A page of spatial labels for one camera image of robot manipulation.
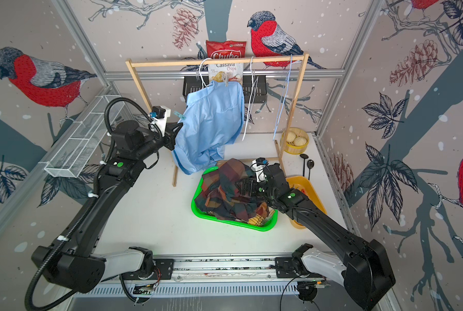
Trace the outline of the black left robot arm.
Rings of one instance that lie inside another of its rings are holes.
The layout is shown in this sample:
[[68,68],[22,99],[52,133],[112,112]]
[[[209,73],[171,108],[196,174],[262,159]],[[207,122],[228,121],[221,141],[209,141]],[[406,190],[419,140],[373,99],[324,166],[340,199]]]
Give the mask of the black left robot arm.
[[[112,126],[110,111],[119,102],[135,107],[147,121],[147,126],[136,120]],[[26,310],[51,310],[76,293],[86,294],[99,283],[114,277],[122,279],[126,273],[161,277],[152,251],[146,248],[129,247],[126,251],[104,255],[93,255],[93,251],[113,210],[142,171],[147,169],[145,160],[151,155],[158,155],[161,148],[174,150],[176,137],[183,125],[168,122],[170,114],[171,110],[165,106],[153,106],[147,113],[125,97],[115,98],[107,104],[104,124],[110,136],[110,147],[94,176],[94,189],[53,243],[48,247],[39,246],[34,251],[31,259],[38,269],[25,293]],[[48,305],[36,306],[33,295],[41,277],[51,284],[69,289],[69,292]]]

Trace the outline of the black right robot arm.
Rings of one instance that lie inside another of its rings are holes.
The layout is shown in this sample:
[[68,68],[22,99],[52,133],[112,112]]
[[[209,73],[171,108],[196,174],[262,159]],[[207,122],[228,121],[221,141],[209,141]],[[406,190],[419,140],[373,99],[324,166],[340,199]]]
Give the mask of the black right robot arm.
[[268,165],[263,172],[261,180],[239,181],[240,194],[263,199],[309,229],[334,253],[322,254],[304,244],[292,254],[296,273],[326,276],[342,285],[363,310],[372,310],[396,283],[385,247],[358,237],[323,213],[301,190],[289,186],[279,164]]

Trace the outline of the yellow plaid long-sleeve shirt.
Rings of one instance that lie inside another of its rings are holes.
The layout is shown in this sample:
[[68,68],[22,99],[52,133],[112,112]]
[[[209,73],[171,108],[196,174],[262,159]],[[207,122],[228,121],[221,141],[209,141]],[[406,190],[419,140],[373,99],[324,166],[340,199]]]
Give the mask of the yellow plaid long-sleeve shirt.
[[256,227],[264,227],[270,221],[270,219],[274,216],[274,213],[275,213],[275,210],[269,209],[269,211],[264,215],[257,214],[255,217],[250,218],[247,224],[253,225]]

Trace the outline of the light blue long-sleeve shirt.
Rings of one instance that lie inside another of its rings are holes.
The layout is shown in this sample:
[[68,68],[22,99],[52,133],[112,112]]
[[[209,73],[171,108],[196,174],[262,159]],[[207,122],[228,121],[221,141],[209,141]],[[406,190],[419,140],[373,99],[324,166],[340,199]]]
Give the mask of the light blue long-sleeve shirt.
[[244,93],[238,82],[212,82],[187,96],[183,127],[176,137],[174,162],[191,175],[224,159],[244,125]]

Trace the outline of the light blue wire hanger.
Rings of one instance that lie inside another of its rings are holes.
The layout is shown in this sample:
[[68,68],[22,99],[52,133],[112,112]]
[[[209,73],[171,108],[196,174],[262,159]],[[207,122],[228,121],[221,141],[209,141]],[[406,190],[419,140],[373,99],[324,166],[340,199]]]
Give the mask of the light blue wire hanger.
[[276,134],[278,132],[279,123],[280,123],[281,118],[282,118],[282,113],[283,113],[283,109],[284,109],[284,105],[285,105],[285,101],[286,101],[286,96],[288,95],[288,92],[289,92],[289,84],[290,84],[291,72],[292,72],[292,61],[293,61],[293,56],[291,56],[291,59],[289,60],[289,70],[287,72],[287,76],[285,78],[285,83],[283,85],[283,94],[282,94],[282,96],[280,97],[280,100],[279,100],[279,108],[278,108],[278,113],[277,113],[277,116],[276,116],[275,127],[274,127],[274,132],[273,132],[273,137],[272,137],[272,139],[274,141],[276,140]]

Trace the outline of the teal clothespin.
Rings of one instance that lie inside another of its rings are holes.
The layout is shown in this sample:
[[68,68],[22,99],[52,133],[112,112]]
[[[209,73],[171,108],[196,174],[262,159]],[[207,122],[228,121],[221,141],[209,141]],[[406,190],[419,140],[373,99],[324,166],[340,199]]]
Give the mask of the teal clothespin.
[[174,113],[174,115],[176,115],[176,116],[177,116],[179,119],[181,119],[181,120],[185,120],[185,119],[186,119],[186,117],[185,117],[183,114],[180,114],[180,113],[177,112],[177,111],[174,111],[173,113]]

